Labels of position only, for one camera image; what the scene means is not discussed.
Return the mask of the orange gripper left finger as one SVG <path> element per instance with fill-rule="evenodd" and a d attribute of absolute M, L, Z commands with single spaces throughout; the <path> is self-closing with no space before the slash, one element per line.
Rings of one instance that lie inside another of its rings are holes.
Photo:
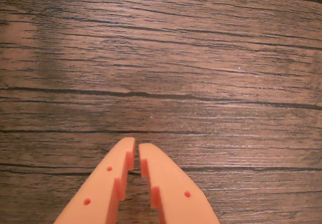
<path fill-rule="evenodd" d="M 100 161 L 55 223 L 115 223 L 134 168 L 135 139 L 121 139 Z"/>

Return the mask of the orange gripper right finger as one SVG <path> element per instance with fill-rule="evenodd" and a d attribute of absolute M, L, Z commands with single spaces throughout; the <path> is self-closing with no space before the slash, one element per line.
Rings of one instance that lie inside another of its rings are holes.
<path fill-rule="evenodd" d="M 160 223 L 219 223 L 201 189 L 160 148 L 142 143 L 139 157 L 151 208 L 158 210 Z"/>

